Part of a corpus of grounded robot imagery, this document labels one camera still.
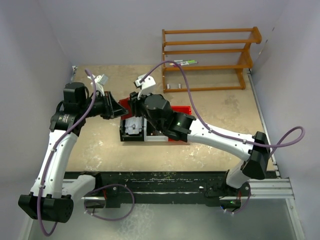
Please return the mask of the red leather card holder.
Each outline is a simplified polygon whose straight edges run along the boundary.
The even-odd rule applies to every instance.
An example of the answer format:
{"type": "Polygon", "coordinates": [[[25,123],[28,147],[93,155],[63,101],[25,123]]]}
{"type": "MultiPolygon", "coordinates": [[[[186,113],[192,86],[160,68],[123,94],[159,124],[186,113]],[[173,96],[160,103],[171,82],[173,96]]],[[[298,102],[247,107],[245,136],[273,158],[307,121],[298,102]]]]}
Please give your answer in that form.
{"type": "Polygon", "coordinates": [[[119,100],[118,103],[128,111],[127,114],[121,116],[121,119],[125,120],[128,118],[131,118],[133,115],[132,115],[132,110],[131,110],[131,106],[130,106],[130,98],[129,97],[123,98],[123,99],[119,100]]]}

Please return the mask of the red plastic bin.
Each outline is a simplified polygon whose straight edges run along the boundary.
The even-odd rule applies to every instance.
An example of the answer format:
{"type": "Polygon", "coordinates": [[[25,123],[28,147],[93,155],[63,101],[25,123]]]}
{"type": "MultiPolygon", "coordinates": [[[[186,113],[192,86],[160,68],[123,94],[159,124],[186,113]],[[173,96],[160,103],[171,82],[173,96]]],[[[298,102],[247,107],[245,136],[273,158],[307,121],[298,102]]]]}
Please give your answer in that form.
{"type": "Polygon", "coordinates": [[[172,106],[174,111],[172,121],[169,125],[169,130],[178,130],[179,139],[175,140],[168,137],[169,142],[187,142],[187,134],[191,133],[190,126],[194,121],[192,110],[190,106],[172,106]]]}

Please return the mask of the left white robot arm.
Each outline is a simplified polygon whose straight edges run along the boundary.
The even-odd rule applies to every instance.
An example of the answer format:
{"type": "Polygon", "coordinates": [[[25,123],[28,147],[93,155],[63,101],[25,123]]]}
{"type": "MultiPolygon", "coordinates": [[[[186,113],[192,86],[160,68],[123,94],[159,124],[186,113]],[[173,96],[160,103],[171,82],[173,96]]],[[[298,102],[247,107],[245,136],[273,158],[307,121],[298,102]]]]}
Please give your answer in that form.
{"type": "Polygon", "coordinates": [[[102,176],[97,172],[83,172],[63,188],[70,154],[86,118],[100,116],[109,120],[128,113],[111,92],[87,94],[88,88],[81,82],[66,84],[64,99],[50,119],[49,143],[40,172],[30,193],[18,200],[19,207],[34,220],[66,223],[78,200],[87,193],[98,196],[103,191],[102,176]]]}

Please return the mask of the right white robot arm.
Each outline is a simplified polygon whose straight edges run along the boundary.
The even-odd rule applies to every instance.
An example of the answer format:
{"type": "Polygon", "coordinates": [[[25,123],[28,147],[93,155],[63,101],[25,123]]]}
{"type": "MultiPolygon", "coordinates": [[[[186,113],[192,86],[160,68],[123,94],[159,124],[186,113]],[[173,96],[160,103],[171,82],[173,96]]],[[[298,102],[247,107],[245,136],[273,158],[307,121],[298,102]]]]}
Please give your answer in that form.
{"type": "Polygon", "coordinates": [[[207,145],[239,158],[240,162],[227,171],[222,183],[226,195],[235,195],[250,179],[265,179],[270,153],[265,133],[242,134],[210,125],[199,117],[173,110],[161,94],[139,96],[132,92],[128,104],[133,116],[144,117],[169,139],[207,145]]]}

